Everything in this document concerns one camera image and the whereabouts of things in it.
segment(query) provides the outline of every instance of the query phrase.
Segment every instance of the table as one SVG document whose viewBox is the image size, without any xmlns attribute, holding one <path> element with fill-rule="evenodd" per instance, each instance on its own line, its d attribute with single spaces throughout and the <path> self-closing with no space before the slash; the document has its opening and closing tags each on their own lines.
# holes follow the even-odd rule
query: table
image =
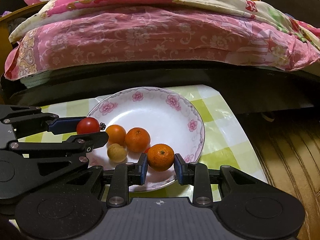
<svg viewBox="0 0 320 240">
<path fill-rule="evenodd" d="M 167 88 L 188 99 L 198 110 L 205 128 L 204 148 L 199 162 L 209 169 L 219 169 L 221 165 L 231 165 L 250 174 L 257 179 L 267 182 L 259 160 L 246 134 L 231 109 L 220 93 L 208 86 L 183 86 Z M 87 116 L 92 108 L 108 97 L 83 99 L 66 103 L 43 106 L 43 112 L 50 112 L 59 117 Z M 61 142 L 71 134 L 53 135 L 48 132 L 31 135 L 19 141 L 24 142 Z M 213 200 L 219 201 L 220 194 L 217 185 L 212 185 Z M 102 200 L 108 192 L 106 186 Z M 193 186 L 180 186 L 177 181 L 173 184 L 152 192 L 130 193 L 129 197 L 177 197 L 188 196 L 192 199 Z"/>
</svg>

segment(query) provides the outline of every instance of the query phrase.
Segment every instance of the white plate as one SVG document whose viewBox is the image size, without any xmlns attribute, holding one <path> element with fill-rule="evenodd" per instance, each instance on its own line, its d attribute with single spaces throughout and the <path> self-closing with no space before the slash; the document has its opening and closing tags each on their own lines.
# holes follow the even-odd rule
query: white plate
<svg viewBox="0 0 320 240">
<path fill-rule="evenodd" d="M 118 92 L 97 104 L 88 114 L 106 126 L 118 124 L 128 132 L 131 128 L 146 129 L 150 145 L 164 143 L 188 162 L 200 157 L 204 143 L 204 124 L 194 106 L 184 97 L 170 90 L 139 87 Z M 105 170 L 117 165 L 109 160 L 107 148 L 87 154 L 89 166 L 101 165 Z M 137 162 L 139 153 L 129 152 L 124 162 Z M 152 191 L 169 185 L 176 179 L 173 165 L 163 172 L 148 169 L 146 183 L 133 185 L 130 192 Z"/>
</svg>

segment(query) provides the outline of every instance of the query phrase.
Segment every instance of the pink blanket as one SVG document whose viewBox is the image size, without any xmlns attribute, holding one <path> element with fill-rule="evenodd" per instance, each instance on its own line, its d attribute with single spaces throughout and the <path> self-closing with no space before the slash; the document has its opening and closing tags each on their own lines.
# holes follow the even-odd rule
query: pink blanket
<svg viewBox="0 0 320 240">
<path fill-rule="evenodd" d="M 83 64 L 177 59 L 296 70 L 319 58 L 309 42 L 254 19 L 185 7 L 128 6 L 28 31 L 8 56 L 5 77 L 16 80 Z"/>
</svg>

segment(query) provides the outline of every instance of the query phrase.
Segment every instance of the cherry tomato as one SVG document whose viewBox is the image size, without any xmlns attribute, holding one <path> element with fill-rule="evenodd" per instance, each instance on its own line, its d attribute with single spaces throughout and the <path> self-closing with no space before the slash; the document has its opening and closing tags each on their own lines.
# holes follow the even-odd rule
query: cherry tomato
<svg viewBox="0 0 320 240">
<path fill-rule="evenodd" d="M 148 150 L 150 149 L 151 147 L 147 148 L 143 153 L 148 153 Z"/>
<path fill-rule="evenodd" d="M 86 117 L 78 123 L 76 131 L 77 134 L 100 132 L 100 124 L 97 119 Z"/>
</svg>

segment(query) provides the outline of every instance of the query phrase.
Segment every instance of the orange fruit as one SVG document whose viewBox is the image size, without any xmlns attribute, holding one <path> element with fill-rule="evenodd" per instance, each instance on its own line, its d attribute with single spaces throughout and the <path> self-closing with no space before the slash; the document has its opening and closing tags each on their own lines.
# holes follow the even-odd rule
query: orange fruit
<svg viewBox="0 0 320 240">
<path fill-rule="evenodd" d="M 106 133 L 109 135 L 108 143 L 117 143 L 119 145 L 124 146 L 126 132 L 122 126 L 117 124 L 110 125 L 106 129 Z"/>
<path fill-rule="evenodd" d="M 127 148 L 133 152 L 144 152 L 150 143 L 150 135 L 143 128 L 132 128 L 125 136 Z"/>
<path fill-rule="evenodd" d="M 166 144 L 153 145 L 147 153 L 148 165 L 155 171 L 166 171 L 174 161 L 174 151 Z"/>
</svg>

